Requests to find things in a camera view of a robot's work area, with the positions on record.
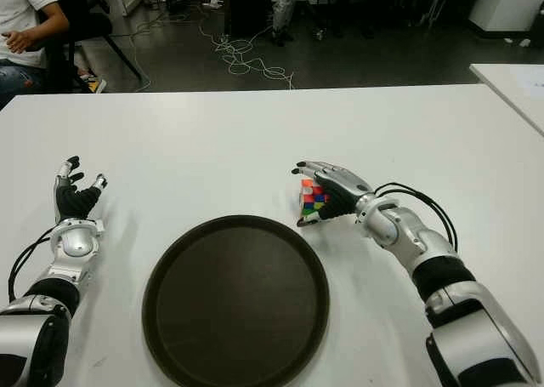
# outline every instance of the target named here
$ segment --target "robotic arm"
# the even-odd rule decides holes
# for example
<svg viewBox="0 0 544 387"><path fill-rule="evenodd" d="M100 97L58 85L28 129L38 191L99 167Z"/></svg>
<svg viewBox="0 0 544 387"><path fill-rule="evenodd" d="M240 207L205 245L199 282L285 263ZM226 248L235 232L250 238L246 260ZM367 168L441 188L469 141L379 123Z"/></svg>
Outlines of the robotic arm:
<svg viewBox="0 0 544 387"><path fill-rule="evenodd" d="M104 231L100 220L86 219L107 186L99 174L88 189L77 191L70 176L79 158L62 164L54 185L55 220L50 235L53 263L25 295L0 311L0 386L50 387L64 372L68 330L88 286L97 237Z"/></svg>
<svg viewBox="0 0 544 387"><path fill-rule="evenodd" d="M330 195L319 212L303 217L298 225L356 213L365 234L406 268L433 327L427 351L444 387L541 382L527 340L438 232L408 208L399 207L397 200L376 196L345 168L300 162L292 172L314 179Z"/></svg>

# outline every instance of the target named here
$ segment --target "black chair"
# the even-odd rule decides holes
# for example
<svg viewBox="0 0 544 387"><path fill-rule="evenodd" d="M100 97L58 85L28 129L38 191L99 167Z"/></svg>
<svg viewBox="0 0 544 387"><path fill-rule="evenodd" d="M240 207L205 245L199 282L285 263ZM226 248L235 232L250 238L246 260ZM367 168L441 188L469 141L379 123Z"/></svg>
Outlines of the black chair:
<svg viewBox="0 0 544 387"><path fill-rule="evenodd" d="M89 38L104 38L133 74L139 80L142 79L136 67L111 39L110 34L113 27L108 16L102 13L90 12L91 8L99 5L108 14L110 6L105 0L59 0L59 4L68 21L70 21L70 30L52 40L48 40L46 49L50 50L48 51L48 56L58 56L59 46L68 44L68 68L71 72L70 76L78 83L83 92L90 93L91 91L87 84L77 75L77 68L74 65L74 55L76 52L76 43L88 40Z"/></svg>

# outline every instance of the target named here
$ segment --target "white table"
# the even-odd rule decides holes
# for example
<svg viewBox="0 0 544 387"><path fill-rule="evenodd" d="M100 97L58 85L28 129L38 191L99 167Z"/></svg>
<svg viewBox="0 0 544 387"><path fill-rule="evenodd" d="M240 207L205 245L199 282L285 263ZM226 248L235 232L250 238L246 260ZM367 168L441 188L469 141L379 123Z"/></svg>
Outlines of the white table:
<svg viewBox="0 0 544 387"><path fill-rule="evenodd" d="M530 126L544 136L544 94L536 95L524 86L523 77L532 78L544 65L472 64L476 76L505 100Z"/></svg>
<svg viewBox="0 0 544 387"><path fill-rule="evenodd" d="M362 238L353 217L296 228L299 179L289 172L302 159L345 165L373 185L414 185L439 201L467 266L544 362L544 142L485 85L19 97L0 112L0 283L54 222L54 174L75 154L89 180L104 172L110 185L92 215L107 233L73 322L63 386L172 385L142 335L146 280L184 232L234 213L292 227L326 269L328 331L293 385L439 385L422 302L396 260ZM425 206L401 200L441 230ZM36 252L18 295L49 260L47 248Z"/></svg>

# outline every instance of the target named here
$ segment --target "tangled white cable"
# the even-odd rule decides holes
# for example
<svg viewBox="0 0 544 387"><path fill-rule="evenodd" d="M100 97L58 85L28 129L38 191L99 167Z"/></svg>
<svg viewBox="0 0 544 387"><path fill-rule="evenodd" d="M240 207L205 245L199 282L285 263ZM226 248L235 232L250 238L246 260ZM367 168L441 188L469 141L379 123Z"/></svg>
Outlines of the tangled white cable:
<svg viewBox="0 0 544 387"><path fill-rule="evenodd" d="M216 52L225 51L227 53L223 55L221 59L229 64L229 74L245 75L251 70L259 71L262 72L268 79L286 81L289 89L295 88L292 84L292 77L295 74L294 72L292 72L291 75L287 75L285 68L280 66L266 66L262 58L244 60L244 54L247 54L253 50L253 41L255 41L258 36L270 30L270 28L272 28L271 26L255 34L249 41L233 40L218 43L211 34L206 34L204 30L202 30L202 23L206 18L207 16L201 20L200 24L198 25L198 29L203 36L209 37L212 40L212 43L215 45Z"/></svg>
<svg viewBox="0 0 544 387"><path fill-rule="evenodd" d="M264 30L258 32L253 36L249 41L247 40L233 40L231 42L224 41L221 43L218 43L215 41L213 36L211 34L206 34L202 30L202 24L203 22L209 17L209 15L205 14L200 6L191 6L196 7L201 14L204 16L199 24L198 29L202 36L209 37L212 40L213 45L215 45L215 52L225 52L221 59L229 64L229 74L232 75L245 75L249 73L251 70L262 72L263 75L272 80L279 80L279 81L285 81L287 82L289 89L295 89L294 85L292 84L292 77L294 75L294 72L291 73L291 75L286 74L285 68L281 68L279 66L266 66L264 64L264 61L262 58L252 58L250 60L244 59L244 54L249 53L253 50L253 42L257 37L267 32L272 27L267 27ZM187 25L196 23L196 21L188 20L189 15L188 14L180 14L177 16L171 16L169 19L164 20L163 17L166 13L159 14L154 20L151 21L145 21L143 23L140 23L136 26L136 31L128 34L116 34L112 35L113 37L128 37L128 41L130 42L130 45L133 49L133 60L134 64L138 67L140 72L142 73L143 78L145 79L145 84L141 88L137 88L134 90L134 92L141 92L151 86L151 79L150 77L145 73L144 69L140 65L138 61L138 54L136 45L134 43L134 37L138 35L150 35L151 29L156 27L161 27L165 25Z"/></svg>

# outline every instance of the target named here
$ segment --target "colorful cube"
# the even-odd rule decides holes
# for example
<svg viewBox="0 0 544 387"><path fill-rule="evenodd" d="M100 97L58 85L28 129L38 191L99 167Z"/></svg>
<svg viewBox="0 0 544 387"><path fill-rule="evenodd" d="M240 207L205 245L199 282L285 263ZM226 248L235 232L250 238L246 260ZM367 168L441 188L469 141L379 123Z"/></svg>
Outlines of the colorful cube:
<svg viewBox="0 0 544 387"><path fill-rule="evenodd" d="M301 215L310 215L325 206L330 196L312 179L303 179L300 190Z"/></svg>

